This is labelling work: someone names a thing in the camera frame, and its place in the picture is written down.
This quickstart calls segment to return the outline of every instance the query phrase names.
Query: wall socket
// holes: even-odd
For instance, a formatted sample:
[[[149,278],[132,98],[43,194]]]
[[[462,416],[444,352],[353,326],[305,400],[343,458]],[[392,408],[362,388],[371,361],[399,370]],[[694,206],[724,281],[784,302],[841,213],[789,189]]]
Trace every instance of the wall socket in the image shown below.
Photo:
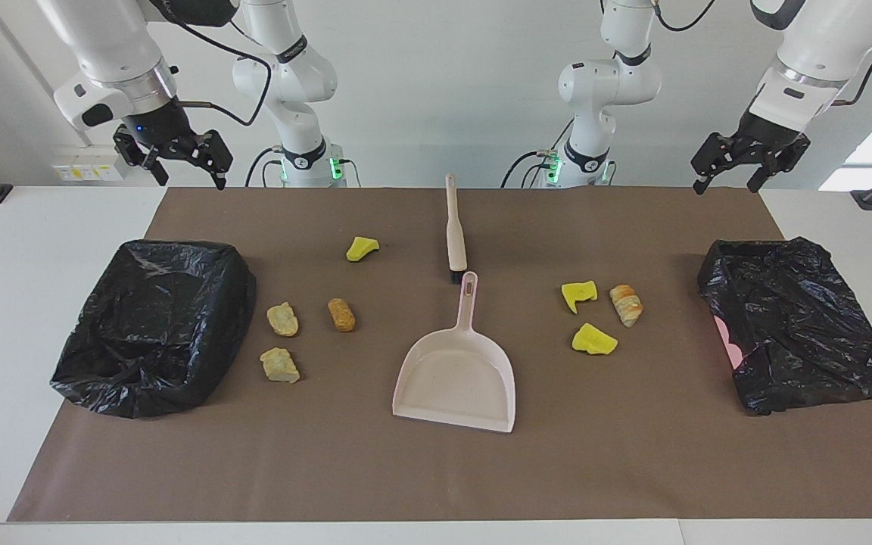
[[[123,182],[129,167],[116,154],[83,153],[56,157],[52,170],[63,182]]]

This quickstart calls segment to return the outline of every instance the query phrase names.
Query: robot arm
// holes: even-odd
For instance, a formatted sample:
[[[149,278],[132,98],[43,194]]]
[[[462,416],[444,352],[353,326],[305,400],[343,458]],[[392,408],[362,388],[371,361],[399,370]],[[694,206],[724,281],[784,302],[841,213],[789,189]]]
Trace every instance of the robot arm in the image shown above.
[[[241,9],[248,34],[272,52],[260,56],[276,69],[264,107],[281,137],[286,159],[282,164],[284,182],[311,187],[341,185],[341,148],[322,135],[315,111],[306,104],[335,95],[335,68],[308,44],[291,0],[242,0]],[[235,62],[235,86],[246,96],[260,96],[265,76],[263,66],[251,59]]]
[[[159,159],[180,159],[206,170],[223,189],[231,152],[217,131],[198,135],[191,129],[177,99],[174,69],[146,31],[138,0],[37,1],[79,62],[80,72],[54,94],[70,124],[86,130],[122,120],[114,144],[131,166],[150,170],[164,185],[167,171]],[[170,20],[215,26],[230,21],[236,10],[236,0],[154,4]]]
[[[762,75],[736,134],[712,133],[692,159],[696,192],[742,164],[758,164],[751,191],[789,172],[810,145],[804,131],[833,104],[872,49],[870,0],[751,0],[765,26],[783,32],[783,44]]]
[[[651,58],[652,0],[610,0],[601,35],[615,57],[568,65],[560,76],[560,95],[574,110],[574,128],[543,187],[595,183],[608,157],[615,118],[608,106],[641,104],[658,95],[662,74]]]

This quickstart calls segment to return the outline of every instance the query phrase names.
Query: table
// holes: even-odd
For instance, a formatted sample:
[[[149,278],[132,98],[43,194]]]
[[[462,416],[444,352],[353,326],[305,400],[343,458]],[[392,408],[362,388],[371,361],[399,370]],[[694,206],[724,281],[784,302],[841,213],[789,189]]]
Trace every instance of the table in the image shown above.
[[[110,255],[122,241],[142,237],[163,193],[159,188],[20,187],[0,206],[0,523],[61,401],[42,376],[51,373]],[[859,211],[845,194],[769,191],[764,198],[787,238],[805,235],[833,252],[872,322],[872,214]],[[48,363],[27,365],[32,361]],[[15,414],[14,404],[25,410]],[[800,543],[814,534],[857,543],[872,536],[872,521],[0,525],[2,543],[86,535],[117,542],[155,534],[205,543],[233,535],[247,542],[279,536],[285,542],[353,543],[505,538],[529,543],[555,536],[570,543],[720,543],[729,542],[730,535],[738,543],[764,543],[775,535],[780,542]]]

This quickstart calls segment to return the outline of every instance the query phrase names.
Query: bread roll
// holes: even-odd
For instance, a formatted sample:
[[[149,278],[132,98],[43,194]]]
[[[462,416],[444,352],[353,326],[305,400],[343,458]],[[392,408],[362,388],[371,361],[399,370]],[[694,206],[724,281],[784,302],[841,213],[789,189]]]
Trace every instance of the bread roll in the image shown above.
[[[349,303],[344,299],[329,301],[329,313],[332,314],[336,330],[349,332],[356,328],[356,315],[352,314],[352,308],[349,308]]]
[[[621,317],[621,323],[624,327],[630,328],[637,321],[637,317],[641,315],[644,306],[641,300],[637,299],[637,294],[634,293],[634,288],[628,284],[615,286],[610,291],[612,295],[612,303],[615,304],[618,316]]]

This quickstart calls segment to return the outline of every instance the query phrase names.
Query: dustpan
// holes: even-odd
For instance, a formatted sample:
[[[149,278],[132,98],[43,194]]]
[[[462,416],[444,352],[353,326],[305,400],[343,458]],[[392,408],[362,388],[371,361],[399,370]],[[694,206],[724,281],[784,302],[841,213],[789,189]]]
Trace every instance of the dustpan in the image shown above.
[[[392,394],[392,414],[416,420],[513,430],[516,387],[506,352],[473,330],[477,275],[463,276],[456,327],[416,341]]]

